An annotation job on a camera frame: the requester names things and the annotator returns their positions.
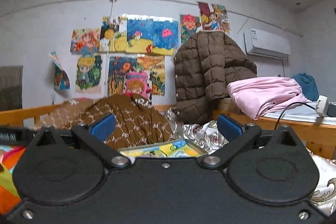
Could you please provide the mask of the white floral satin quilt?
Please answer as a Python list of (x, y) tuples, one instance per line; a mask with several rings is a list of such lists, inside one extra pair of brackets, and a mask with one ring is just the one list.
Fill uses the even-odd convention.
[[(177, 122), (177, 112), (173, 108), (160, 112), (169, 122), (176, 139), (188, 139), (209, 154), (228, 143), (219, 132), (217, 121), (199, 124)], [(325, 159), (308, 150), (319, 170), (319, 182), (311, 198), (312, 203), (327, 215), (335, 212), (335, 160)]]

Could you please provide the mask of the colourful striped brown quilt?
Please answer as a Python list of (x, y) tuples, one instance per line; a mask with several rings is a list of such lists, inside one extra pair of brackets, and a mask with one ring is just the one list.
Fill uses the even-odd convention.
[(55, 106), (1, 112), (2, 125), (21, 125), (33, 118), (35, 130), (51, 124), (69, 129), (77, 123), (92, 124), (107, 114), (116, 118), (103, 141), (115, 150), (174, 139), (167, 119), (139, 95), (112, 95), (102, 99), (74, 98)]

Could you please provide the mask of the pink folded blanket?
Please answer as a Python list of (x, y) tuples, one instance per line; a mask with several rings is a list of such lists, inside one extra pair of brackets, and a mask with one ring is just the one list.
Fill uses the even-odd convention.
[(297, 81), (288, 77), (238, 80), (228, 84), (227, 90), (235, 105), (253, 120), (267, 113), (282, 111), (294, 102), (310, 102)]

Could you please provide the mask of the grey tray with drawing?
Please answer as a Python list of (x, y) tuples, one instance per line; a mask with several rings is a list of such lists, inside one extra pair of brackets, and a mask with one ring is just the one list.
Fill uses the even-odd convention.
[(133, 158), (187, 158), (203, 157), (208, 155), (206, 150), (186, 139), (167, 141), (158, 144), (141, 145), (131, 148), (122, 148), (118, 151), (124, 156)]

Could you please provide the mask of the blond boy drawing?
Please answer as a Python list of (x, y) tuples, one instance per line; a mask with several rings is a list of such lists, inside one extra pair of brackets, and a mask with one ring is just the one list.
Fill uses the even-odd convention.
[(76, 65), (75, 93), (102, 92), (102, 57), (99, 54), (80, 56)]

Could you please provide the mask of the pink cartoon girl poster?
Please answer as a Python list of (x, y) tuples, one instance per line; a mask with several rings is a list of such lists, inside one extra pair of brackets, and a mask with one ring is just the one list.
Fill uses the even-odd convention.
[(151, 100), (152, 82), (150, 71), (131, 71), (125, 76), (123, 94), (131, 96), (138, 94)]

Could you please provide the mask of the starry night style drawing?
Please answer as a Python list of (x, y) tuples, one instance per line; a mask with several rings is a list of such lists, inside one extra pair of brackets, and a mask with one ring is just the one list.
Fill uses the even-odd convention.
[(124, 80), (137, 66), (136, 55), (110, 55), (108, 66), (108, 95), (122, 94)]

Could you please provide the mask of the brown quilted jacket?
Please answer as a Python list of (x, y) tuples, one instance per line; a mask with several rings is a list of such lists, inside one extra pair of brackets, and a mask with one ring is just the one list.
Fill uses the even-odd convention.
[(177, 120), (205, 124), (218, 103), (228, 97), (228, 84), (257, 76), (256, 64), (222, 31), (191, 35), (174, 56)]

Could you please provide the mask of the red hair girl drawing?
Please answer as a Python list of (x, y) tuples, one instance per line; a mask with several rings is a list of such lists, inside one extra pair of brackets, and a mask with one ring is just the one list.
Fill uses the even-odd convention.
[(72, 31), (70, 53), (86, 55), (96, 53), (100, 45), (101, 28), (80, 28)]

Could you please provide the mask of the white air conditioner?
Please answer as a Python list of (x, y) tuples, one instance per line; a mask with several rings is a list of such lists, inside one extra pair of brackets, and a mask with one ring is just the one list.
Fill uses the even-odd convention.
[(289, 57), (289, 40), (258, 29), (244, 32), (244, 45), (248, 55), (284, 60)]

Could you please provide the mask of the moon and yellow drawing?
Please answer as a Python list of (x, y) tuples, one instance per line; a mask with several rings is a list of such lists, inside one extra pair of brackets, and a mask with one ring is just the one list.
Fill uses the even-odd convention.
[(127, 18), (119, 16), (110, 21), (110, 17), (102, 18), (99, 52), (125, 52), (127, 39)]

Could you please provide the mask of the white power adapter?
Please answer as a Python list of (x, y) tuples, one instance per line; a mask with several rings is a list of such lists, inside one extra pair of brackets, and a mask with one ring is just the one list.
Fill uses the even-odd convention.
[(320, 95), (316, 102), (315, 112), (320, 117), (327, 117), (327, 112), (329, 109), (329, 100), (326, 96)]

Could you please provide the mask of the blue yellow sea drawing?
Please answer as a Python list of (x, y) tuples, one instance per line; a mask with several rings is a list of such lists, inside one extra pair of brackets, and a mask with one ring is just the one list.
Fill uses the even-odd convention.
[(179, 24), (173, 18), (126, 15), (126, 53), (171, 56), (179, 45)]

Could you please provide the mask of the grey wall cabinet door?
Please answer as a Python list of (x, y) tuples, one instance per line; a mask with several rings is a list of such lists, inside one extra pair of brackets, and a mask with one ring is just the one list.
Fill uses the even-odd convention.
[(23, 66), (1, 66), (0, 73), (1, 111), (21, 109)]

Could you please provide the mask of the wooden bed frame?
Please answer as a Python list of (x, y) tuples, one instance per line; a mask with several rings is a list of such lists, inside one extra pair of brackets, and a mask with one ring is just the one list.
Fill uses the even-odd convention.
[[(15, 109), (1, 111), (1, 125), (23, 126), (23, 121), (26, 119), (34, 119), (34, 122), (39, 122), (41, 117), (50, 114), (61, 104), (33, 107), (29, 109)], [(154, 106), (159, 111), (166, 111), (172, 105), (157, 105)], [(258, 126), (266, 130), (273, 129), (277, 119), (261, 117), (254, 121), (242, 113), (232, 113), (222, 109), (214, 110), (213, 118), (217, 119), (219, 114), (225, 113), (231, 118), (240, 123), (256, 122)], [(335, 158), (335, 125), (322, 124), (319, 122), (299, 122), (292, 120), (280, 120), (280, 124), (290, 125), (294, 129), (298, 137), (306, 141), (306, 146), (316, 155), (327, 159)]]

